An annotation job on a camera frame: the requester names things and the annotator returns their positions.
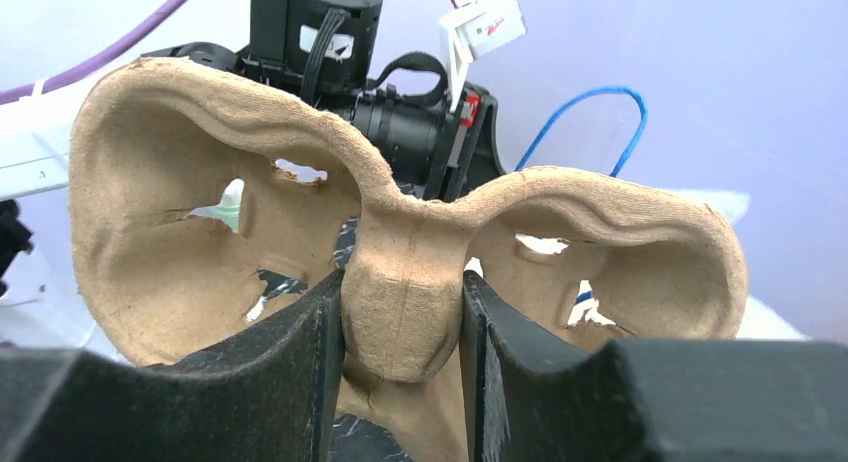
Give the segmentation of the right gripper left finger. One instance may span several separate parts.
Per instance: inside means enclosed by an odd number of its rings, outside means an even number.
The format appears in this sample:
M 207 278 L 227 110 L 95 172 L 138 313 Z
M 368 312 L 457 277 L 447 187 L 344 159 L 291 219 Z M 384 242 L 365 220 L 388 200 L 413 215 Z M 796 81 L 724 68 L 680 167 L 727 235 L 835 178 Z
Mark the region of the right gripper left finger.
M 172 365 L 1 352 L 5 461 L 323 461 L 344 359 L 342 271 Z

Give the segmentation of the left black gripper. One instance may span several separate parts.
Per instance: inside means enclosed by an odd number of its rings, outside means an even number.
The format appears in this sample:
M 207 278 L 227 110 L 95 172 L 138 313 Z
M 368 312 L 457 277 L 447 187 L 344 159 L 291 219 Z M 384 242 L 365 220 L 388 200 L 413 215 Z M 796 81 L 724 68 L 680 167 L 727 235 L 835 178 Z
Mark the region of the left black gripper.
M 250 39 L 240 51 L 194 42 L 154 54 L 240 75 L 337 114 L 424 199 L 453 201 L 505 174 L 496 153 L 498 102 L 487 89 L 450 88 L 443 64 L 420 51 L 369 78 L 382 4 L 251 0 Z

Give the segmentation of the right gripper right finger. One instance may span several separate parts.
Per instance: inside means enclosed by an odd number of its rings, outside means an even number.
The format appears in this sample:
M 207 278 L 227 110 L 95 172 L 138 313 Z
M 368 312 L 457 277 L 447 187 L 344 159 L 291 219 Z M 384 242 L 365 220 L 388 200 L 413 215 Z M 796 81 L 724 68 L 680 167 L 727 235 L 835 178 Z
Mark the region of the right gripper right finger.
M 473 461 L 843 461 L 847 349 L 625 338 L 588 353 L 463 282 Z

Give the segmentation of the brown pulp cup carrier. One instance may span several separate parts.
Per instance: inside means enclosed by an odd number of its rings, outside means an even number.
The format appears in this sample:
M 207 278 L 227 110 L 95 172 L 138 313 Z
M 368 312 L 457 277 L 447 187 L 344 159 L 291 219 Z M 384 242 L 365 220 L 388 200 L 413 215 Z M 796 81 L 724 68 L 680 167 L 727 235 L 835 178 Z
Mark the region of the brown pulp cup carrier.
M 388 429 L 416 461 L 468 459 L 456 346 L 477 258 L 503 299 L 583 349 L 617 336 L 734 338 L 743 251 L 717 212 L 579 169 L 535 167 L 447 203 L 401 192 L 350 123 L 297 97 L 177 58 L 102 78 L 70 137 L 79 291 L 139 365 L 173 363 L 248 325 L 269 270 L 315 283 L 359 220 L 341 288 L 339 412 Z M 195 216 L 244 181 L 239 229 Z M 518 236 L 564 242 L 559 254 Z M 591 283 L 623 329 L 567 326 Z

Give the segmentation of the blue checkered paper bag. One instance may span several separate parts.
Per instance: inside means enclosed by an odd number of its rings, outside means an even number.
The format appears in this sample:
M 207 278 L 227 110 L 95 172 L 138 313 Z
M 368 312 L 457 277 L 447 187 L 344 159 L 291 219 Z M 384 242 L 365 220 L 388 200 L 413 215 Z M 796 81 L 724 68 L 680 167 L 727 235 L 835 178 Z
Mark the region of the blue checkered paper bag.
M 633 100 L 635 109 L 629 109 L 621 104 L 606 102 L 590 102 L 589 108 L 574 109 L 575 106 L 591 99 L 592 97 L 628 97 Z M 632 136 L 622 136 L 622 130 L 626 132 L 626 126 L 631 124 L 627 116 L 631 112 L 638 112 Z M 565 128 L 555 129 L 555 125 L 561 118 L 565 118 Z M 521 170 L 531 165 L 560 165 L 578 166 L 586 165 L 583 159 L 588 160 L 590 149 L 595 152 L 615 149 L 622 145 L 621 140 L 629 138 L 621 149 L 621 154 L 616 156 L 616 162 L 612 169 L 607 170 L 607 162 L 592 162 L 597 167 L 590 168 L 601 173 L 609 172 L 612 177 L 617 177 L 623 169 L 644 132 L 647 124 L 647 108 L 642 96 L 635 90 L 625 86 L 601 86 L 589 89 L 557 108 L 529 144 L 525 153 L 515 165 L 515 170 Z M 540 147 L 550 139 L 548 145 L 551 154 L 534 155 Z M 752 200 L 751 195 L 737 190 L 724 189 L 670 189 L 670 191 L 683 197 L 690 203 L 705 206 L 720 214 L 731 226 L 741 220 L 747 213 Z M 542 254 L 559 254 L 567 246 L 564 242 L 553 242 L 552 238 L 538 238 L 535 236 L 518 236 L 518 240 L 531 249 L 540 249 Z M 578 295 L 575 302 L 567 305 L 569 316 L 567 326 L 576 327 L 579 324 L 592 323 L 605 328 L 623 329 L 614 320 L 606 317 L 608 307 L 602 305 L 593 297 L 591 283 L 583 280 L 580 282 Z M 748 295 L 742 323 L 736 338 L 756 340 L 812 340 L 810 336 L 793 327 L 784 318 L 778 315 L 766 303 L 753 295 Z

